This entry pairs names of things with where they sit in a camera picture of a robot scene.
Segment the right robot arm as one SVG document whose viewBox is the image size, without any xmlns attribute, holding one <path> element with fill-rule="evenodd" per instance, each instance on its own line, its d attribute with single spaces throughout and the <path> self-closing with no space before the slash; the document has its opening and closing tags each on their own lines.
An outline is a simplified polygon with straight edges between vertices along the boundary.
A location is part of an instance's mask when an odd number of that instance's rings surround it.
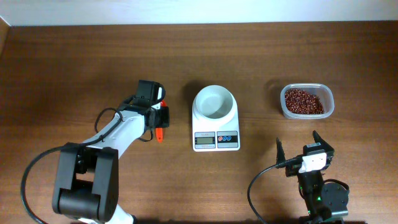
<svg viewBox="0 0 398 224">
<path fill-rule="evenodd" d="M 343 223 L 348 215 L 348 184 L 324 179 L 322 172 L 330 167 L 335 150 L 316 131 L 314 143 L 303 147 L 303 153 L 285 158 L 282 142 L 277 139 L 277 168 L 284 168 L 287 177 L 298 179 L 298 191 L 304 199 L 308 215 L 300 223 Z"/>
</svg>

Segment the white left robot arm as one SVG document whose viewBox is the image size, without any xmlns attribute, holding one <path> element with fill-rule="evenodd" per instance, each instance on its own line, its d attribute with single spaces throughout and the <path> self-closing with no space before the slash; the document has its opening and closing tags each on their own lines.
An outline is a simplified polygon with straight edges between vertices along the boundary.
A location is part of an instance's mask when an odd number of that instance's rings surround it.
<svg viewBox="0 0 398 224">
<path fill-rule="evenodd" d="M 84 223 L 137 222 L 118 204 L 119 159 L 146 131 L 169 126 L 164 98 L 162 84 L 141 80 L 136 94 L 122 101 L 101 131 L 63 146 L 52 198 L 55 213 Z"/>
</svg>

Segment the red measuring scoop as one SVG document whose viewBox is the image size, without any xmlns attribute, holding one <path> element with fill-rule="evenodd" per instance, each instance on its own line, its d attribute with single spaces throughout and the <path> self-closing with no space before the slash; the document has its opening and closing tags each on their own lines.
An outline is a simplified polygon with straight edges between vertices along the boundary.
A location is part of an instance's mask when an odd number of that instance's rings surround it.
<svg viewBox="0 0 398 224">
<path fill-rule="evenodd" d="M 162 101 L 160 102 L 160 107 L 163 108 L 163 107 L 166 107 L 166 106 L 167 106 L 166 102 L 165 102 L 164 100 L 162 100 Z M 156 128 L 156 129 L 155 129 L 155 135 L 156 135 L 157 141 L 158 141 L 159 143 L 162 143 L 163 140 L 164 140 L 163 128 Z"/>
</svg>

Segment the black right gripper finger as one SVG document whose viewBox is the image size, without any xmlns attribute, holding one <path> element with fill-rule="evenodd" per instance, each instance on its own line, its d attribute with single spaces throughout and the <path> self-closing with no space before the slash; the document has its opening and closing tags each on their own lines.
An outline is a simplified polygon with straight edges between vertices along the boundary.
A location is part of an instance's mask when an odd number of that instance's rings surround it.
<svg viewBox="0 0 398 224">
<path fill-rule="evenodd" d="M 282 147 L 282 142 L 279 138 L 276 138 L 277 155 L 276 155 L 276 168 L 280 169 L 284 167 L 286 162 L 284 149 Z"/>
<path fill-rule="evenodd" d="M 331 149 L 331 146 L 314 130 L 312 132 L 315 143 L 320 143 L 325 149 Z"/>
</svg>

